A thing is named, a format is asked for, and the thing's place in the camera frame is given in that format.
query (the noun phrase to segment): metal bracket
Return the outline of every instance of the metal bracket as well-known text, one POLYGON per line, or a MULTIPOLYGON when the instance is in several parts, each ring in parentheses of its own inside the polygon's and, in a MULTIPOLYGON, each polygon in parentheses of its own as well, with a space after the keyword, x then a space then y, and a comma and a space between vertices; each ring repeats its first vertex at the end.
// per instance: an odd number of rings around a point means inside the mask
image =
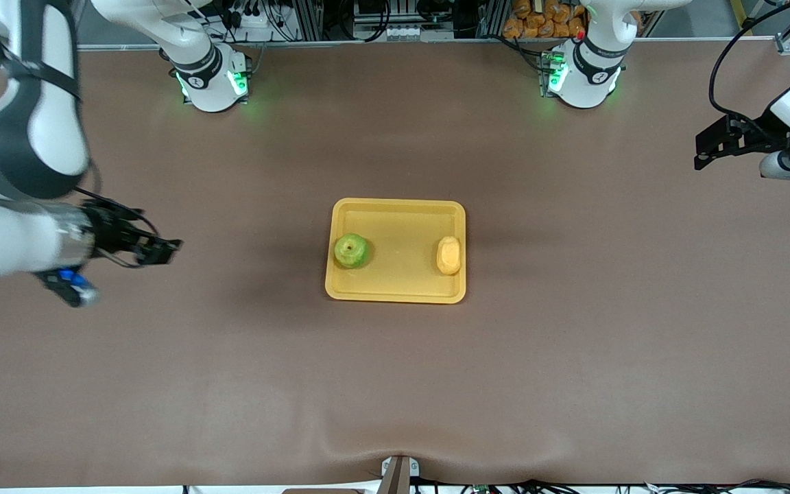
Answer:
POLYGON ((383 481, 376 494, 410 494, 410 478, 420 476, 420 463, 407 456, 390 456, 383 461, 383 481))
POLYGON ((542 91, 542 97, 557 97, 557 94, 551 91, 551 74, 558 73, 559 76, 564 78, 565 62, 564 53, 557 50, 548 50, 542 52, 541 56, 536 57, 536 64, 540 67, 538 72, 538 87, 542 91))
POLYGON ((787 44, 781 32, 776 34, 776 49, 780 54, 790 54, 790 44, 787 44))

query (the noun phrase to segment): brown tablecloth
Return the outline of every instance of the brown tablecloth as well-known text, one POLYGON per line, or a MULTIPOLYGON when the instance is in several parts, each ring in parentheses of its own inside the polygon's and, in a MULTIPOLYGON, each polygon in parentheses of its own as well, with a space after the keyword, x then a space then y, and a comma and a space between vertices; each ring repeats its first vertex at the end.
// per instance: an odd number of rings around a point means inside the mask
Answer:
MULTIPOLYGON (((156 53, 84 54, 104 193, 185 245, 92 262, 90 309, 0 279, 0 486, 353 481, 392 453, 452 482, 790 481, 790 182, 692 168, 722 46, 637 43, 594 110, 498 45, 272 49, 220 115, 156 53), (328 299, 349 196, 462 203, 463 303, 328 299)), ((788 85, 746 41, 719 97, 788 85)))

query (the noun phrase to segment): wire bundle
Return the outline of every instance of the wire bundle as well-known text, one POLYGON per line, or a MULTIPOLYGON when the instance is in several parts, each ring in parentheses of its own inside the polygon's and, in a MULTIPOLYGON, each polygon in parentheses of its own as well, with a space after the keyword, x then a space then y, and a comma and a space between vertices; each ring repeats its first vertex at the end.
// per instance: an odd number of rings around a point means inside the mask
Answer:
POLYGON ((511 48, 511 50, 517 51, 517 53, 519 53, 521 58, 523 59, 523 62, 526 62, 527 65, 529 65, 533 69, 538 70, 540 72, 545 72, 544 69, 542 69, 539 66, 537 66, 536 63, 533 62, 533 60, 531 60, 529 58, 530 56, 533 56, 533 57, 542 56, 542 52, 538 52, 536 50, 527 50, 526 48, 521 47, 520 46, 520 41, 517 41, 517 38, 514 38, 514 42, 513 43, 511 41, 509 41, 507 38, 505 38, 504 36, 499 36, 498 34, 486 34, 482 38, 489 38, 490 40, 499 40, 499 41, 501 41, 506 47, 511 48))
MULTIPOLYGON (((350 19, 353 16, 352 12, 348 12, 347 9, 350 4, 354 2, 354 0, 341 0, 337 9, 337 18, 339 22, 339 27, 343 31, 345 37, 349 38, 349 40, 358 40, 355 38, 355 35, 352 34, 351 30, 346 28, 346 19, 350 19)), ((380 0, 383 4, 382 9, 380 10, 380 22, 376 25, 376 29, 374 33, 370 35, 370 37, 365 38, 365 43, 370 43, 370 41, 374 41, 386 32, 386 28, 389 26, 389 19, 392 17, 392 4, 389 3, 389 0, 380 0)))
POLYGON ((273 25, 273 29, 279 33, 280 36, 283 37, 283 40, 286 41, 297 41, 298 35, 291 32, 291 28, 288 26, 288 18, 287 16, 283 15, 283 6, 279 0, 267 0, 264 2, 264 13, 267 14, 267 19, 270 20, 270 25, 273 25), (279 20, 274 20, 274 14, 279 17, 279 20))
POLYGON ((446 3, 449 12, 445 12, 445 10, 433 9, 433 3, 436 2, 433 2, 433 0, 417 0, 416 13, 420 16, 420 18, 423 18, 426 22, 431 22, 433 24, 440 24, 441 22, 453 20, 453 12, 449 2, 446 3))
MULTIPOLYGON (((424 478, 412 478, 411 485, 434 485, 435 492, 437 487, 440 486, 458 486, 463 485, 461 494, 473 494, 470 490, 476 486, 464 484, 446 484, 445 482, 437 482, 427 480, 424 478)), ((513 494, 581 494, 573 487, 566 484, 557 484, 557 482, 543 482, 540 480, 528 480, 524 482, 517 482, 516 484, 502 484, 502 485, 489 485, 491 494, 507 494, 501 488, 511 490, 513 494)), ((632 488, 641 489, 643 492, 649 491, 652 494, 732 494, 733 491, 743 488, 756 488, 766 491, 786 491, 790 494, 790 484, 783 484, 783 482, 775 482, 762 478, 753 478, 740 484, 622 484, 614 486, 617 488, 617 494, 630 494, 632 488)))

